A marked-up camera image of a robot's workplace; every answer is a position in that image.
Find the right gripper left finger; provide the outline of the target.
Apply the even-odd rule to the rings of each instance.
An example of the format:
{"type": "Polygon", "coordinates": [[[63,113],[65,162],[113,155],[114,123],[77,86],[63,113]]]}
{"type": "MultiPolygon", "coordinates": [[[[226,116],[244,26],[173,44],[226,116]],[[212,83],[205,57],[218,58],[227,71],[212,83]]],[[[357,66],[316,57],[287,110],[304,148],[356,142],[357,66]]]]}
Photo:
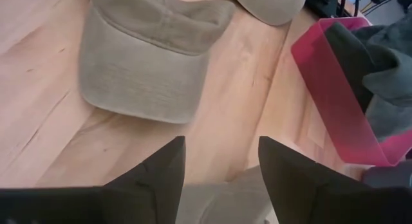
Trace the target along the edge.
{"type": "Polygon", "coordinates": [[[184,178],[177,136],[105,185],[0,189],[0,224],[175,224],[184,178]]]}

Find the dark grey baseball cap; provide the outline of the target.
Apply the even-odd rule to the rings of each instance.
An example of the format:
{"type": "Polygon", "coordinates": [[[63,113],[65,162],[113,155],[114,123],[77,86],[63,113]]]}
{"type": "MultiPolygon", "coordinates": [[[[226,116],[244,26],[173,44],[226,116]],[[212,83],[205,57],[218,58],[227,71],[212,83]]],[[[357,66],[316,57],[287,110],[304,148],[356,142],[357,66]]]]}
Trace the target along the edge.
{"type": "Polygon", "coordinates": [[[378,141],[412,130],[412,13],[391,25],[325,32],[378,141]]]}

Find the grey plastic bin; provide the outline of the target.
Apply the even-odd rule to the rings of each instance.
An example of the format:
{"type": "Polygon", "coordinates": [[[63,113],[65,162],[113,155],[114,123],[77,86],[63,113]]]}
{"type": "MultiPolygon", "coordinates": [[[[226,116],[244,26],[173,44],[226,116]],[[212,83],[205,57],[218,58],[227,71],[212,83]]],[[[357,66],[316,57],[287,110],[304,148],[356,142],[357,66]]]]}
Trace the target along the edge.
{"type": "Polygon", "coordinates": [[[412,189],[412,160],[405,160],[393,167],[371,167],[364,172],[361,181],[374,188],[412,189]]]}

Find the pink plastic bin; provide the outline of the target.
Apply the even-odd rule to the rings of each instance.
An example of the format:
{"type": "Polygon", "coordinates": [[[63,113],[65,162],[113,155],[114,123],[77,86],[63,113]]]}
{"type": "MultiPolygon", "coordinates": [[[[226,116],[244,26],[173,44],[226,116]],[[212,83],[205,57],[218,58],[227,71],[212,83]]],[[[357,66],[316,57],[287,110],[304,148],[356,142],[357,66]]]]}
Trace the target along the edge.
{"type": "Polygon", "coordinates": [[[394,166],[412,149],[412,130],[378,142],[324,32],[334,23],[349,30],[368,25],[361,17],[320,19],[291,47],[338,155],[344,162],[394,166]]]}

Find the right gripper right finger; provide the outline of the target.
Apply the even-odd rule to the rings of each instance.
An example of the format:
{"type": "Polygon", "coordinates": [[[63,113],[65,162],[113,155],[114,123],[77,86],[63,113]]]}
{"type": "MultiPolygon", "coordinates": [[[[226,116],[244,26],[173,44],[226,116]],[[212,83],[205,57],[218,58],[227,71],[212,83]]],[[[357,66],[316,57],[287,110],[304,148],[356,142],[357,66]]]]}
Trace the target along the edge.
{"type": "Polygon", "coordinates": [[[267,136],[258,157],[279,224],[412,224],[412,189],[370,187],[267,136]]]}

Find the beige baseball cap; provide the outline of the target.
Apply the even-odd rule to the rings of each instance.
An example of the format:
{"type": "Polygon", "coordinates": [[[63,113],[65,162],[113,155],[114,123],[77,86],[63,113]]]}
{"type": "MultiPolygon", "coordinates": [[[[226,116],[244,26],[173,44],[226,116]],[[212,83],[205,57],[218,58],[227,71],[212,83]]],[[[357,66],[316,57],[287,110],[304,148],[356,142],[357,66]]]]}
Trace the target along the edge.
{"type": "Polygon", "coordinates": [[[290,22],[306,0],[237,0],[251,15],[270,26],[290,22]]]}
{"type": "Polygon", "coordinates": [[[190,122],[212,45],[234,10],[226,0],[91,0],[79,53],[84,100],[122,115],[190,122]]]}
{"type": "Polygon", "coordinates": [[[261,168],[227,183],[186,185],[176,224],[279,224],[261,168]]]}

